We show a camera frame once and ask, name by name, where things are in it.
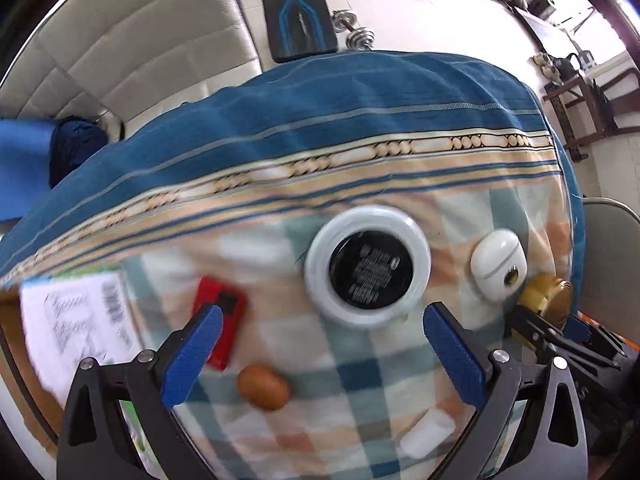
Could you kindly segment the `plaid checkered blanket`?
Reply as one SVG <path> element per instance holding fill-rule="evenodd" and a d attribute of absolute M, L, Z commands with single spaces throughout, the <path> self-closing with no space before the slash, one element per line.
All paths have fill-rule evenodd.
<path fill-rule="evenodd" d="M 513 231 L 531 274 L 582 279 L 585 221 L 572 165 L 538 96 L 452 53 L 352 52 L 288 63 L 184 104 L 104 148 L 2 240 L 1 283 L 117 270 L 145 347 L 190 318 L 203 276 L 248 299 L 229 367 L 201 374 L 179 422 L 221 479 L 424 479 L 400 437 L 432 408 L 472 415 L 423 335 L 422 314 L 351 330 L 312 305 L 303 267 L 337 214 L 391 206 L 431 247 L 426 301 L 489 348 L 511 348 L 478 292 L 475 246 Z M 283 408 L 243 400 L 265 365 Z"/>

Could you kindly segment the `white earbud case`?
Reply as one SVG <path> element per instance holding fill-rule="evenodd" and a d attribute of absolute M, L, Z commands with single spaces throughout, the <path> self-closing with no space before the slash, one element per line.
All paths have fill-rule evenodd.
<path fill-rule="evenodd" d="M 507 229 L 486 235 L 472 251 L 470 271 L 486 300 L 493 304 L 506 301 L 523 285 L 528 271 L 518 236 Z"/>

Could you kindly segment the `chrome dumbbell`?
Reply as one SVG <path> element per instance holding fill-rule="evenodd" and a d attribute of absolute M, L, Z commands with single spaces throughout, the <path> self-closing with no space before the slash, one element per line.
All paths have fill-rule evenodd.
<path fill-rule="evenodd" d="M 371 29 L 359 25 L 357 15 L 349 10 L 335 10 L 332 13 L 334 32 L 346 34 L 345 48 L 349 51 L 370 51 L 373 49 L 375 34 Z"/>

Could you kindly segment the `dark blue knitted yarn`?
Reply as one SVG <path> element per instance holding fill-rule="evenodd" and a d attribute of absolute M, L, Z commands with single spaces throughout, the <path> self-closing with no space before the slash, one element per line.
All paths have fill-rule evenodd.
<path fill-rule="evenodd" d="M 55 188 L 107 143 L 107 133 L 95 122 L 76 116 L 56 120 L 50 141 L 50 188 Z"/>

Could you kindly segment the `white round black-lid jar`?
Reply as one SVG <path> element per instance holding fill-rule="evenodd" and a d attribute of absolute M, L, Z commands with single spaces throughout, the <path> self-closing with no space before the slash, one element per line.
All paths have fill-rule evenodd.
<path fill-rule="evenodd" d="M 312 239 L 304 281 L 311 303 L 356 330 L 390 324 L 423 304 L 432 255 L 405 211 L 358 206 L 338 214 Z"/>

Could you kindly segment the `red lighter box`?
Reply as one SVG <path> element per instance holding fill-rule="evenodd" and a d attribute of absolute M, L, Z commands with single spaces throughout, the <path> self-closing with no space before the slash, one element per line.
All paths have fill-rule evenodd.
<path fill-rule="evenodd" d="M 206 364 L 222 372 L 230 362 L 247 307 L 247 298 L 238 286 L 212 276 L 203 276 L 198 283 L 192 313 L 195 314 L 203 306 L 214 306 L 221 310 L 221 321 L 217 330 L 219 335 Z"/>

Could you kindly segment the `gold round tin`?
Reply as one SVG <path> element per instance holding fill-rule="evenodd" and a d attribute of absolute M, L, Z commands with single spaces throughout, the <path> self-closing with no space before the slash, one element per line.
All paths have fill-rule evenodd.
<path fill-rule="evenodd" d="M 573 285 L 569 281 L 549 273 L 535 275 L 527 281 L 516 306 L 508 315 L 512 335 L 525 347 L 535 351 L 533 336 L 526 336 L 520 330 L 520 326 L 525 321 L 522 310 L 524 308 L 531 310 L 553 328 L 562 332 L 570 316 L 572 302 Z"/>

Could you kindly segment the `grey chair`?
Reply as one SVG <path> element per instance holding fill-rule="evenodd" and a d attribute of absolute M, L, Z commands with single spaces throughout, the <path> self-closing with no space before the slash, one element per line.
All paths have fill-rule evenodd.
<path fill-rule="evenodd" d="M 639 215 L 607 197 L 582 200 L 586 248 L 580 310 L 603 323 L 639 321 Z"/>

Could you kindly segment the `dark wooden rack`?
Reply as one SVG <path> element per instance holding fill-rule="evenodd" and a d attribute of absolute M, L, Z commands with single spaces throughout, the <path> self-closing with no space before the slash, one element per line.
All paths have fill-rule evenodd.
<path fill-rule="evenodd" d="M 565 84 L 548 86 L 544 102 L 551 104 L 552 110 L 558 118 L 560 130 L 565 140 L 563 148 L 573 162 L 582 162 L 588 158 L 588 155 L 582 152 L 582 148 L 593 143 L 616 138 L 616 136 L 630 136 L 639 133 L 639 127 L 636 125 L 621 127 L 617 123 L 617 119 L 639 113 L 639 87 L 613 99 L 606 96 L 608 90 L 612 90 L 629 78 L 634 78 L 636 82 L 639 82 L 638 68 L 626 68 L 605 84 L 598 84 L 592 78 L 576 74 Z M 570 122 L 570 116 L 567 114 L 569 108 L 579 105 L 587 107 L 594 125 L 593 133 L 585 136 L 576 136 Z"/>

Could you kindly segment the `cardboard box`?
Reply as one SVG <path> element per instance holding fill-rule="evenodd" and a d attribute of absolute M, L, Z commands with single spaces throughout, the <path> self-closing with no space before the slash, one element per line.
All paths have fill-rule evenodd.
<path fill-rule="evenodd" d="M 32 367 L 60 405 L 82 359 L 127 363 L 142 350 L 115 270 L 33 278 L 20 285 L 20 307 Z"/>

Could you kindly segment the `brown walnut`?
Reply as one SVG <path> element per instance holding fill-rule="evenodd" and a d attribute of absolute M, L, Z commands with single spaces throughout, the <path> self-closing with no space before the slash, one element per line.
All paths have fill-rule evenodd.
<path fill-rule="evenodd" d="M 240 397 L 264 411 L 283 408 L 291 397 L 290 385 L 272 368 L 265 365 L 249 365 L 236 378 Z"/>

